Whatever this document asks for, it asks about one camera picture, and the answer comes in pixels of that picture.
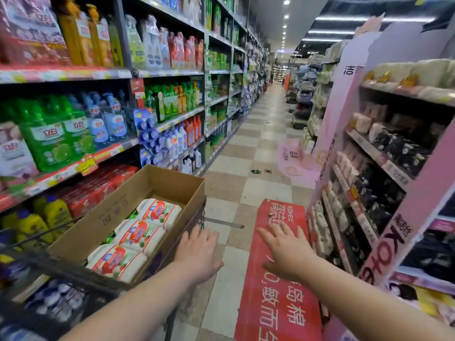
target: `open cardboard box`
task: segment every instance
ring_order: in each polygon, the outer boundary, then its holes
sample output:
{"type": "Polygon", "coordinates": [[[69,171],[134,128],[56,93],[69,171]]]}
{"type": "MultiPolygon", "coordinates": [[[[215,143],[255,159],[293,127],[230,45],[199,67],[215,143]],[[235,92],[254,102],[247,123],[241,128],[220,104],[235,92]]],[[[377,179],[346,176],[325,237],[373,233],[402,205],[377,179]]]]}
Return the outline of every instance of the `open cardboard box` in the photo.
{"type": "Polygon", "coordinates": [[[152,197],[178,204],[182,212],[133,279],[132,284],[137,284],[172,261],[181,234],[187,226],[195,226],[191,219],[196,213],[202,213],[205,202],[203,178],[146,165],[67,230],[49,246],[48,252],[82,265],[142,200],[152,197]]]}

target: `hand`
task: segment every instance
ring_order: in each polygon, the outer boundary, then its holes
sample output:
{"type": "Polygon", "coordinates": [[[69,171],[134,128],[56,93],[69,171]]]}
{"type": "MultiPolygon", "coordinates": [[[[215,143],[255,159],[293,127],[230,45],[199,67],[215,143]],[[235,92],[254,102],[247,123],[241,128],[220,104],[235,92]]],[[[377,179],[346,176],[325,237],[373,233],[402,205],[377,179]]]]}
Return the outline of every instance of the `hand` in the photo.
{"type": "Polygon", "coordinates": [[[218,232],[210,233],[210,229],[200,231],[198,225],[193,228],[191,235],[186,231],[183,233],[174,262],[188,270],[193,285],[207,281],[224,266],[223,261],[213,262],[218,237],[218,232]]]}
{"type": "Polygon", "coordinates": [[[318,256],[311,249],[304,232],[297,226],[297,237],[287,224],[268,224],[270,232],[259,228],[258,233],[272,252],[273,261],[267,261],[263,268],[282,279],[302,281],[302,274],[310,272],[308,264],[318,256]]]}

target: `tiled floor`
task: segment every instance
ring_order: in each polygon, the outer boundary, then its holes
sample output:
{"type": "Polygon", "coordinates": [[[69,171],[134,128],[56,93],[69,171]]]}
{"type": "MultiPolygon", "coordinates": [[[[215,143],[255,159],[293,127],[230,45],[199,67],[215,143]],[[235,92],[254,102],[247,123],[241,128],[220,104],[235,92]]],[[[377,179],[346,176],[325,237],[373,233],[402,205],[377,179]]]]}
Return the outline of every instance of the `tiled floor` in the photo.
{"type": "Polygon", "coordinates": [[[287,109],[281,85],[270,86],[204,175],[206,216],[245,229],[205,222],[220,233],[216,257],[225,266],[180,304],[172,341],[233,339],[258,207],[266,198],[305,207],[310,202],[313,190],[292,186],[276,164],[278,142],[301,133],[290,128],[287,109]]]}

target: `pink floor sticker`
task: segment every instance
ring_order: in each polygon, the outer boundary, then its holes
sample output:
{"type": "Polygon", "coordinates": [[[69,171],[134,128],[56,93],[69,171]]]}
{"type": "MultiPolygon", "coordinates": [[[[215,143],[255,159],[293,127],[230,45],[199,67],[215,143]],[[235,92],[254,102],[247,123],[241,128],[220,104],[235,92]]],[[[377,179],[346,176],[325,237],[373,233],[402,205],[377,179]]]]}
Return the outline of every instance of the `pink floor sticker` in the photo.
{"type": "Polygon", "coordinates": [[[278,143],[278,168],[291,178],[293,185],[314,189],[321,165],[299,148],[300,139],[285,139],[278,143]]]}

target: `red sign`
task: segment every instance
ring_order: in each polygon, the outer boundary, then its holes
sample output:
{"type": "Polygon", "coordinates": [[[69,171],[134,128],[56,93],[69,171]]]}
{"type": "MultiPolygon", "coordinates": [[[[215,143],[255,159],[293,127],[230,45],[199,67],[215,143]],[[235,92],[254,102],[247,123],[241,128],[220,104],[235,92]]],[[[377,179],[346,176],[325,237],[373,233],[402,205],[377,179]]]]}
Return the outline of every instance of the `red sign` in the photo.
{"type": "MultiPolygon", "coordinates": [[[[264,200],[255,229],[282,220],[295,234],[299,225],[308,238],[303,206],[264,200]]],[[[236,341],[322,341],[318,299],[298,282],[278,278],[262,268],[272,259],[270,250],[254,232],[247,274],[238,311],[236,341]]]]}

